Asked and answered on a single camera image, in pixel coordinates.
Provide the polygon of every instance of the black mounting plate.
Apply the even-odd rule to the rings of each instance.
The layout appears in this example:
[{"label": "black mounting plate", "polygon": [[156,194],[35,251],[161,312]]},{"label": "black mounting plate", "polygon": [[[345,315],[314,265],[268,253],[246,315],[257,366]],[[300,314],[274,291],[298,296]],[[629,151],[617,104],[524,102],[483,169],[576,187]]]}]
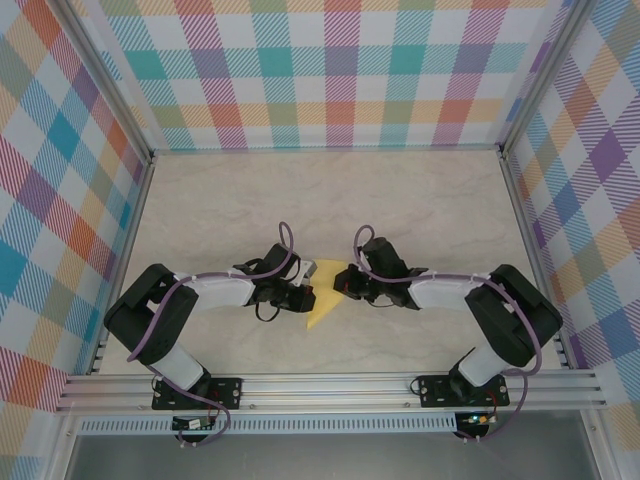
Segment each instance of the black mounting plate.
[{"label": "black mounting plate", "polygon": [[[207,398],[224,405],[229,410],[240,408],[241,378],[211,378],[209,385]],[[181,395],[161,380],[155,382],[153,390],[152,410],[207,410],[209,408],[208,404]]]},{"label": "black mounting plate", "polygon": [[497,406],[509,405],[509,392],[502,375],[496,375],[481,390],[478,396],[468,401],[461,400],[449,385],[449,375],[421,375],[416,378],[416,390],[420,393],[420,406],[431,407],[493,407],[493,399],[486,392],[495,395]]}]

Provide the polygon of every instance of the gray floor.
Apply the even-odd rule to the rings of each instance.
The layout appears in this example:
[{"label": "gray floor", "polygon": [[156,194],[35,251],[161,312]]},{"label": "gray floor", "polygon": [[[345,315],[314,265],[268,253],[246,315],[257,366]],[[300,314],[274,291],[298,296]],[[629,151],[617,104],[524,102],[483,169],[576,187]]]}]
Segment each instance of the gray floor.
[{"label": "gray floor", "polygon": [[[493,151],[381,151],[160,157],[125,286],[152,263],[200,273],[262,257],[286,220],[305,258],[351,261],[373,224],[409,266],[489,272],[529,262]],[[371,308],[344,300],[306,316],[253,309],[192,315],[180,342],[216,373],[443,371],[484,341],[469,312]],[[101,373],[143,373],[114,338]],[[558,368],[552,347],[544,368]]]},{"label": "gray floor", "polygon": [[525,413],[480,446],[452,434],[83,437],[68,480],[595,480],[577,412]]}]

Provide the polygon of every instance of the beige surface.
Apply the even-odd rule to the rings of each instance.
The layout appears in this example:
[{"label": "beige surface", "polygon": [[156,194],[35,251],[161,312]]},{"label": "beige surface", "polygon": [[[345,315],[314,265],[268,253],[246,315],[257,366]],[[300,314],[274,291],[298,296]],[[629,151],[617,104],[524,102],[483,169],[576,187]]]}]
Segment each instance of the beige surface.
[{"label": "beige surface", "polygon": [[[127,272],[199,273],[262,257],[286,220],[304,258],[350,261],[371,223],[410,267],[487,272],[530,267],[494,152],[229,154],[160,158]],[[306,316],[270,324],[252,308],[193,315],[180,342],[211,372],[448,370],[483,335],[470,313],[374,309],[349,299],[307,332]],[[110,338],[101,373],[136,373]],[[545,368],[557,368],[550,346]]]}]

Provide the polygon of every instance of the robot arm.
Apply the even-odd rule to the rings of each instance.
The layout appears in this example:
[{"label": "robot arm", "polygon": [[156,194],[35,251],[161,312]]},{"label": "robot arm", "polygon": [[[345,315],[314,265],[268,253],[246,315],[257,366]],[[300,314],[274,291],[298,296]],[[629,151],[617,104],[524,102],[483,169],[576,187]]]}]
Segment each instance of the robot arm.
[{"label": "robot arm", "polygon": [[[469,309],[486,337],[449,372],[449,385],[462,401],[482,395],[494,377],[509,366],[524,367],[535,356],[531,336],[516,312],[485,282],[472,276],[442,276],[426,268],[407,268],[384,237],[372,238],[358,248],[360,259],[374,276],[413,281],[379,281],[355,264],[336,276],[334,289],[353,299],[373,303],[386,295],[394,305],[413,310],[429,307]],[[546,344],[562,327],[562,317],[551,303],[515,268],[501,265],[482,277],[500,285],[531,323],[540,345]]]},{"label": "robot arm", "polygon": [[161,264],[151,265],[107,312],[104,324],[133,352],[151,323],[154,305],[174,284],[191,277],[169,298],[137,359],[182,390],[207,398],[209,372],[177,342],[184,324],[192,313],[222,306],[257,307],[261,302],[294,312],[311,311],[315,295],[303,281],[313,274],[315,265],[295,253],[278,274],[255,280],[237,278],[268,273],[285,260],[287,253],[283,245],[276,244],[264,259],[236,265],[227,270],[229,276],[209,278],[173,273]]}]

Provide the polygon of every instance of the yellow cheese wedge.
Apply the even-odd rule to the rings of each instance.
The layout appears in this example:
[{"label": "yellow cheese wedge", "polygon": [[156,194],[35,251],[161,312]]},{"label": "yellow cheese wedge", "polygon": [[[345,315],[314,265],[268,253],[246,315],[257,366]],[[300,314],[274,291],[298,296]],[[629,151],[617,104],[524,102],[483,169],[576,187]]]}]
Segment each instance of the yellow cheese wedge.
[{"label": "yellow cheese wedge", "polygon": [[313,310],[307,314],[307,330],[314,327],[343,299],[344,295],[333,289],[336,275],[347,268],[346,262],[338,260],[315,260],[317,270],[311,276],[311,286],[316,295]]}]

